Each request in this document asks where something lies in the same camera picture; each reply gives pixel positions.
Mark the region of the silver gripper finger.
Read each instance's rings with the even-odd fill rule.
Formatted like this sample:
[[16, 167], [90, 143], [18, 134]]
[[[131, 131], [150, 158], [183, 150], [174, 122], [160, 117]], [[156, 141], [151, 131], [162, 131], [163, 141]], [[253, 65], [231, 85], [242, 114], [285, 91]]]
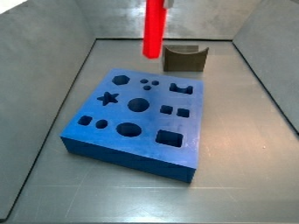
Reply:
[[171, 9], [174, 7], [174, 0], [163, 0], [163, 7]]

